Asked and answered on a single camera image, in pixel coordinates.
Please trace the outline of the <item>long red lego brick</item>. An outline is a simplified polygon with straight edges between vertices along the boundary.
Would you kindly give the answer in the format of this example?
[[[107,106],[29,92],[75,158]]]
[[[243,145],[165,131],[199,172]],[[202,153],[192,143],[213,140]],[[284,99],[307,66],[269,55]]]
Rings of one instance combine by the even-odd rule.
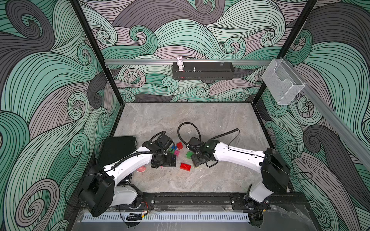
[[[185,163],[181,163],[180,164],[180,169],[190,172],[191,171],[191,165],[185,164]]]

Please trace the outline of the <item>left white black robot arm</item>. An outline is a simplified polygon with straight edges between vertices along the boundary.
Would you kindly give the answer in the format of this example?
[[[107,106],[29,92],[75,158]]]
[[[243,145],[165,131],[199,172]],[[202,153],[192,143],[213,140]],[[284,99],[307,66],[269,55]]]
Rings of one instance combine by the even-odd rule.
[[[133,153],[104,167],[95,165],[83,177],[79,200],[93,217],[102,215],[116,206],[137,209],[142,204],[143,193],[134,185],[122,185],[123,180],[147,164],[158,168],[172,161],[169,148],[173,140],[162,131],[146,141]]]

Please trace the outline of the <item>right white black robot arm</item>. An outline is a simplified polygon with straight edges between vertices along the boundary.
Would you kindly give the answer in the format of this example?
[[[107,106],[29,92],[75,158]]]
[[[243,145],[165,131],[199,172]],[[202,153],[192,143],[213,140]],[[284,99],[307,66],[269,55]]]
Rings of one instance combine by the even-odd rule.
[[[209,161],[230,162],[247,167],[258,173],[262,180],[251,184],[244,196],[245,205],[253,210],[269,209],[267,198],[274,193],[288,191],[290,168],[281,155],[274,149],[253,151],[233,147],[218,140],[201,142],[193,137],[186,148],[194,154],[193,164],[198,167]]]

